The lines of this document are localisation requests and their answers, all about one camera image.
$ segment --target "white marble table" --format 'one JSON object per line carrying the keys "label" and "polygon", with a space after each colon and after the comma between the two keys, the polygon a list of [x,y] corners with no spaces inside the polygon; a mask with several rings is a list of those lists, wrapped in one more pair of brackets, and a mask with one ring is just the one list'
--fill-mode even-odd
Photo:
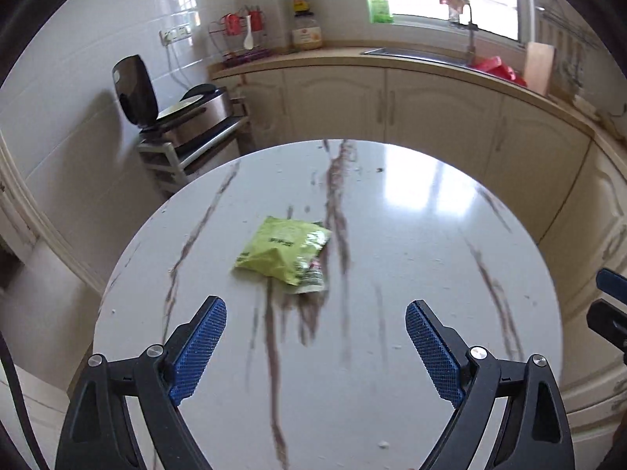
{"label": "white marble table", "polygon": [[[264,218],[288,214],[333,230],[326,300],[286,296],[276,281],[269,296],[266,278],[232,270]],[[562,367],[556,294],[527,232],[466,175],[397,146],[285,145],[184,188],[120,258],[94,350],[137,356],[209,295],[225,300],[227,328],[180,410],[216,470],[419,468],[453,408],[406,333],[416,298],[469,345],[513,360],[541,353],[558,380]]]}

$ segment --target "faucet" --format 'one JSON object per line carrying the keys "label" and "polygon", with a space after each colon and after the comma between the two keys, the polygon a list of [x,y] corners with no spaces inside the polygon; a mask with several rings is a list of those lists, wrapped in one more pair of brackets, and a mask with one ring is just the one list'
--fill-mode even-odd
{"label": "faucet", "polygon": [[472,21],[472,6],[470,5],[470,0],[440,0],[440,3],[448,5],[449,8],[453,9],[458,15],[463,12],[466,5],[470,10],[470,20],[468,22],[469,42],[466,48],[466,65],[470,67],[475,63],[475,55],[477,52],[475,48],[475,32],[479,30],[479,27]]}
{"label": "faucet", "polygon": [[475,48],[475,31],[479,30],[479,27],[472,22],[472,7],[470,6],[470,2],[468,2],[467,5],[470,9],[470,20],[468,21],[468,32],[470,36],[468,47],[466,48],[466,66],[472,67],[475,63],[475,56],[477,53],[477,49]]}

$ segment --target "electrical outlet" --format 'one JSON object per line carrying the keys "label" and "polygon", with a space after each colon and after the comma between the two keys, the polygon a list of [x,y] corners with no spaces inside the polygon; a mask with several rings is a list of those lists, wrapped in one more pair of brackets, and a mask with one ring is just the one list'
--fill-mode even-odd
{"label": "electrical outlet", "polygon": [[167,31],[159,32],[159,38],[161,39],[161,44],[164,46],[168,46],[173,42],[178,42],[178,40],[189,39],[189,37],[191,36],[192,36],[192,27],[189,24],[178,25]]}
{"label": "electrical outlet", "polygon": [[178,40],[189,39],[192,36],[192,27],[188,24],[181,25],[176,31]]}

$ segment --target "countertop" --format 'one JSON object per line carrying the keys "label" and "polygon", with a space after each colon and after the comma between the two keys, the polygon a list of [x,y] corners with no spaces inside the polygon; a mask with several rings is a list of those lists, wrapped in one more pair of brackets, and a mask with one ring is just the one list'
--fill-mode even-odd
{"label": "countertop", "polygon": [[627,149],[625,146],[614,139],[606,130],[566,103],[554,103],[535,92],[475,70],[472,71],[455,67],[454,65],[439,64],[423,60],[385,56],[364,56],[361,54],[364,51],[370,51],[372,49],[375,49],[375,47],[337,47],[276,55],[231,69],[214,70],[212,78],[215,81],[219,81],[222,78],[246,75],[250,72],[286,69],[289,67],[313,67],[318,65],[354,65],[358,67],[402,69],[454,78],[459,81],[465,81],[466,83],[473,83],[491,90],[496,90],[510,97],[515,97],[516,99],[543,109],[547,113],[564,120],[592,138],[616,165],[622,176],[627,179]]}

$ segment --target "blue gripper pad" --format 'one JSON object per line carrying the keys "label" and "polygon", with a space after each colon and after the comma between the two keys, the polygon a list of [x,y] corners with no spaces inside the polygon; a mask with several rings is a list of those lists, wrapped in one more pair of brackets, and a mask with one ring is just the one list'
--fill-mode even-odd
{"label": "blue gripper pad", "polygon": [[180,405],[182,400],[194,393],[225,326],[227,306],[218,298],[174,363],[174,384],[169,392],[174,406]]}
{"label": "blue gripper pad", "polygon": [[405,327],[438,394],[458,408],[465,397],[460,387],[460,367],[415,302],[407,306]]}

